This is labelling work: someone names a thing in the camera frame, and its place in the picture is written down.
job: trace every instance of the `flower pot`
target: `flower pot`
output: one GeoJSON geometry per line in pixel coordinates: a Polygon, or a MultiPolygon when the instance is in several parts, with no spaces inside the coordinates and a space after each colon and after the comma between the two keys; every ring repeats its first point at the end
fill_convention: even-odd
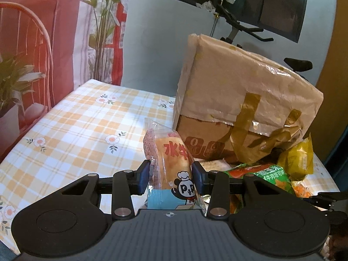
{"type": "Polygon", "coordinates": [[[0,155],[20,136],[18,105],[13,104],[6,114],[0,117],[0,155]]]}

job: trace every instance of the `bike seat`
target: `bike seat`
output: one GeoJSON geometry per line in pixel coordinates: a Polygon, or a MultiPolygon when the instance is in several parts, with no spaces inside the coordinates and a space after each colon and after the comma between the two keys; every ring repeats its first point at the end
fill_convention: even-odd
{"type": "Polygon", "coordinates": [[[311,61],[285,58],[284,62],[295,72],[305,72],[313,68],[313,64],[311,61]]]}

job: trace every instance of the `tablecloth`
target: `tablecloth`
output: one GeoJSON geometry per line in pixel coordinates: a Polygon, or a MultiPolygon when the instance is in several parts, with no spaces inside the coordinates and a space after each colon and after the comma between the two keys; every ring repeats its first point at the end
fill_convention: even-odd
{"type": "MultiPolygon", "coordinates": [[[[88,174],[112,176],[145,159],[144,119],[172,126],[174,98],[89,80],[43,117],[0,164],[0,240],[15,253],[13,217],[24,207],[88,174]]],[[[305,186],[338,191],[315,156],[305,186]]],[[[132,197],[134,208],[144,198],[132,197]]],[[[111,195],[100,208],[111,211],[111,195]]]]}

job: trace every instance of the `panda face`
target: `panda face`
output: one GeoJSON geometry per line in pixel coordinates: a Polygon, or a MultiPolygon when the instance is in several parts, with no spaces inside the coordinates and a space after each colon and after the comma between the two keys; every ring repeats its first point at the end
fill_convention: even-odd
{"type": "Polygon", "coordinates": [[[184,197],[194,196],[194,183],[190,179],[181,181],[177,189],[179,193],[184,197]]]}

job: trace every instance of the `white wall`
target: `white wall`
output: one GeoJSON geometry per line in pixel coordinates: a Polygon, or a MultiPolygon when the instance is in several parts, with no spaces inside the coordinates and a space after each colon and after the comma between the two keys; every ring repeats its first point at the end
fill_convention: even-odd
{"type": "MultiPolygon", "coordinates": [[[[239,32],[234,44],[283,65],[286,57],[312,61],[313,69],[303,76],[315,85],[330,44],[335,9],[336,0],[307,0],[298,43],[264,31],[258,34],[273,37],[273,42],[261,42],[239,32]]],[[[208,11],[177,0],[129,0],[121,85],[174,96],[187,36],[191,33],[209,35],[213,21],[208,11]]],[[[231,26],[220,19],[214,37],[227,37],[230,31],[231,26]]]]}

